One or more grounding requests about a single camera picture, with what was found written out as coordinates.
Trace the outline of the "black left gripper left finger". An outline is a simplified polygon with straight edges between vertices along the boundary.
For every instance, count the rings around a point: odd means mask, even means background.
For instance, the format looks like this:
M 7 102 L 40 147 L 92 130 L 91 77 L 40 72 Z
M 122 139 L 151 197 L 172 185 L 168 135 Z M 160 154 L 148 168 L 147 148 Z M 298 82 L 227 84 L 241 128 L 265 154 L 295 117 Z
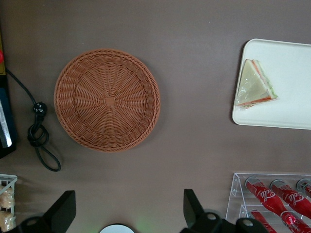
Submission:
M 65 191 L 43 215 L 52 233 L 66 233 L 76 216 L 75 191 Z

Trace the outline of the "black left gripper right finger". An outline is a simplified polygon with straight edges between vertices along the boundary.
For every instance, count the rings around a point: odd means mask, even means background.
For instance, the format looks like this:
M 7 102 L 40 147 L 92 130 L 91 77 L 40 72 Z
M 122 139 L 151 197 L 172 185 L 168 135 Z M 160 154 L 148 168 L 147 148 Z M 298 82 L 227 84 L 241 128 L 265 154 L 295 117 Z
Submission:
M 213 211 L 204 210 L 192 189 L 184 190 L 183 214 L 187 224 L 187 230 L 221 229 L 221 218 Z

